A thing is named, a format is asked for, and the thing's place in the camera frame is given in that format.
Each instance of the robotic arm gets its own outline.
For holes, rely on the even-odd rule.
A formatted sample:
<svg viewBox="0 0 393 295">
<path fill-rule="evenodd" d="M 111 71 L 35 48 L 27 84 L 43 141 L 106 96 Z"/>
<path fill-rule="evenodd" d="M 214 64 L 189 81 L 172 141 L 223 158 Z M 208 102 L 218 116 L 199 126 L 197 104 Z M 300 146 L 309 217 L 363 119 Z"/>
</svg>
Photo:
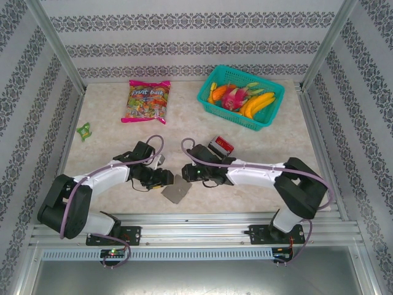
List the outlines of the robotic arm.
<svg viewBox="0 0 393 295">
<path fill-rule="evenodd" d="M 106 166 L 139 161 L 155 154 L 155 149 L 147 143 L 139 141 L 134 150 L 114 157 Z M 104 212 L 89 212 L 90 202 L 100 193 L 112 186 L 137 179 L 141 185 L 150 190 L 173 184 L 174 176 L 169 170 L 157 168 L 164 162 L 162 155 L 151 160 L 151 163 L 124 165 L 110 169 L 102 169 L 93 176 L 91 173 L 69 177 L 59 175 L 55 178 L 45 200 L 38 212 L 38 220 L 60 232 L 67 200 L 76 184 L 83 178 L 87 180 L 79 186 L 68 212 L 64 236 L 74 238 L 79 234 L 101 234 L 119 237 L 121 222 L 114 216 Z"/>
<path fill-rule="evenodd" d="M 277 164 L 247 163 L 233 157 L 221 158 L 201 144 L 188 149 L 187 152 L 204 162 L 236 165 L 224 168 L 198 162 L 187 164 L 182 169 L 182 177 L 188 182 L 210 180 L 217 185 L 251 184 L 278 191 L 286 205 L 277 211 L 268 227 L 270 238 L 274 240 L 282 239 L 302 219 L 313 219 L 327 190 L 322 183 L 310 177 L 279 171 L 280 168 L 286 168 L 317 176 L 298 158 L 290 158 L 285 163 Z"/>
</svg>

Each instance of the vent grille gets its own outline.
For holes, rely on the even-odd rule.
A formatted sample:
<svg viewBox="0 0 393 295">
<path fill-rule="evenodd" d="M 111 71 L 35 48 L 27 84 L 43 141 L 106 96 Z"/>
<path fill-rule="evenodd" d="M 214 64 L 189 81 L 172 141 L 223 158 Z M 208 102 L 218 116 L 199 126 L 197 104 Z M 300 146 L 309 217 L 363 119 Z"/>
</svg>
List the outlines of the vent grille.
<svg viewBox="0 0 393 295">
<path fill-rule="evenodd" d="M 43 261 L 97 261 L 101 250 L 45 250 Z M 271 248 L 131 249 L 131 261 L 206 261 L 272 259 Z M 108 258 L 108 261 L 122 259 Z"/>
</svg>

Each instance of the beige tabletop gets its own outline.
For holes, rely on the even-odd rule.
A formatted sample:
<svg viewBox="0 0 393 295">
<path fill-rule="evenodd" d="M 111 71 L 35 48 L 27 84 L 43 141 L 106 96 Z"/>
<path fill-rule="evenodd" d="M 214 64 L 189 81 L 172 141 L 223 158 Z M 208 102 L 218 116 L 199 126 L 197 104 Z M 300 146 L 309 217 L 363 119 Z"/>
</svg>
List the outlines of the beige tabletop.
<svg viewBox="0 0 393 295">
<path fill-rule="evenodd" d="M 185 137 L 207 145 L 216 135 L 234 145 L 233 157 L 247 162 L 279 163 L 298 157 L 319 172 L 313 147 L 292 81 L 279 81 L 285 95 L 273 123 L 255 132 L 204 111 L 197 101 L 202 82 L 173 82 L 168 99 L 166 125 L 157 120 L 121 123 L 126 110 L 127 83 L 89 84 L 77 126 L 90 123 L 92 136 L 83 143 L 74 134 L 64 173 L 76 176 L 107 164 L 114 156 L 132 151 L 135 144 L 154 134 L 165 139 L 161 166 L 174 175 L 190 163 L 180 148 Z M 159 140 L 151 141 L 158 149 Z M 188 194 L 176 205 L 161 195 L 162 189 L 138 192 L 131 183 L 108 189 L 93 200 L 92 210 L 108 213 L 221 213 L 271 212 L 284 202 L 273 189 L 253 186 L 219 186 L 207 189 L 193 183 Z"/>
</svg>

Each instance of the green basket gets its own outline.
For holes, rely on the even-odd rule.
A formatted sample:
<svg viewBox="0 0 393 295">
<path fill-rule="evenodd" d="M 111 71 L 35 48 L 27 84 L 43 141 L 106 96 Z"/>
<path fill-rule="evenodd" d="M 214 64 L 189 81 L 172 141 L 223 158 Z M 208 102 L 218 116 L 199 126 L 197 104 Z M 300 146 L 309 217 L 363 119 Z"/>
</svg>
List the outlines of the green basket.
<svg viewBox="0 0 393 295">
<path fill-rule="evenodd" d="M 216 105 L 208 103 L 210 87 L 213 82 L 217 83 L 218 86 L 231 83 L 237 85 L 238 87 L 245 87 L 248 83 L 251 82 L 259 82 L 258 86 L 252 87 L 251 89 L 264 88 L 265 90 L 259 94 L 263 94 L 265 92 L 274 92 L 276 100 L 269 106 L 261 109 L 257 114 L 255 114 L 254 120 L 252 120 L 221 108 L 221 101 L 218 101 Z M 284 92 L 284 87 L 277 83 L 253 76 L 228 66 L 217 66 L 199 91 L 198 101 L 203 104 L 204 110 L 206 112 L 210 112 L 211 114 L 240 124 L 252 130 L 259 131 L 262 129 L 262 127 L 269 126 L 272 123 L 274 117 L 276 117 L 282 102 L 282 98 L 284 97 Z"/>
</svg>

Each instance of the patterned wallpaper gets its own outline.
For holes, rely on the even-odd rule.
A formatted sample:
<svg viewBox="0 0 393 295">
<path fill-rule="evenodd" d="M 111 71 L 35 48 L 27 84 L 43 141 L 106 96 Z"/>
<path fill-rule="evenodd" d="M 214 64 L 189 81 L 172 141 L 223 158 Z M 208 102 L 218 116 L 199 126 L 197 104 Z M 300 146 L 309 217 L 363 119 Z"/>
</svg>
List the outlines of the patterned wallpaper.
<svg viewBox="0 0 393 295">
<path fill-rule="evenodd" d="M 85 83 L 204 80 L 220 64 L 301 81 L 343 0 L 42 1 Z"/>
<path fill-rule="evenodd" d="M 21 0 L 0 4 L 0 294 L 66 144 L 79 96 Z"/>
<path fill-rule="evenodd" d="M 309 95 L 348 215 L 393 294 L 393 1 L 359 1 Z"/>
</svg>

